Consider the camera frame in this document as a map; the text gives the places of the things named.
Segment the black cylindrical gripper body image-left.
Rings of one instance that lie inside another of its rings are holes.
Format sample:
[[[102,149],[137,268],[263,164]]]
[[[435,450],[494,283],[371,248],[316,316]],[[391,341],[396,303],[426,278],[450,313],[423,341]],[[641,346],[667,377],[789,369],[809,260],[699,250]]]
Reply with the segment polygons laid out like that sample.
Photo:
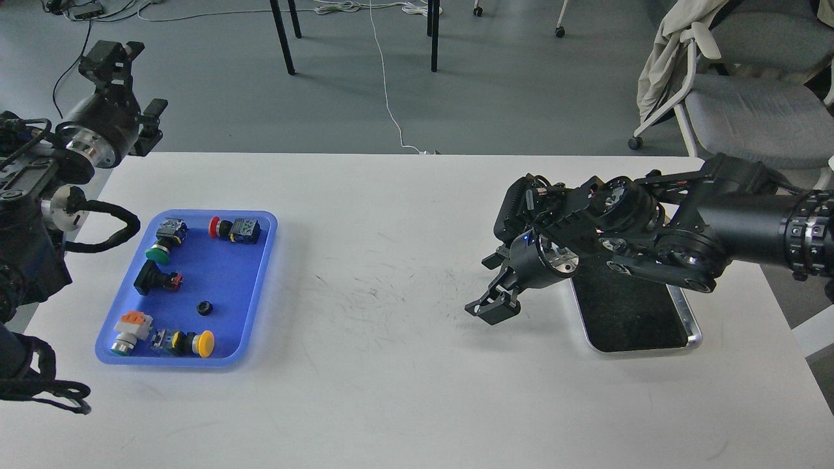
[[[127,155],[145,156],[139,142],[139,115],[133,92],[96,92],[72,110],[57,133],[66,149],[79,152],[95,168],[111,169]]]

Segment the black cylindrical gripper body image-right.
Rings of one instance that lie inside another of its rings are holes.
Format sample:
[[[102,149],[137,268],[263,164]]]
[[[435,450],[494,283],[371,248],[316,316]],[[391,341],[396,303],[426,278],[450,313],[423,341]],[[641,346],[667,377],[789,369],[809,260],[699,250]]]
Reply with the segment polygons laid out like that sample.
[[[537,233],[519,235],[510,244],[507,290],[519,292],[542,289],[571,278],[580,264],[579,256]]]

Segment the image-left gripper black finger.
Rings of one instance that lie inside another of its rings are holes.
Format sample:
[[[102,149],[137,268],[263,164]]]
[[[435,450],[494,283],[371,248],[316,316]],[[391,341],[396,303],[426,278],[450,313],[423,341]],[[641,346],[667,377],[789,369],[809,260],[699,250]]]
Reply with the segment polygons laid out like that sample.
[[[138,41],[96,42],[78,65],[81,76],[95,86],[91,98],[134,98],[131,67],[144,48],[144,43]]]
[[[169,105],[167,99],[152,99],[135,121],[140,125],[137,140],[129,151],[131,156],[146,157],[163,139],[159,118]]]

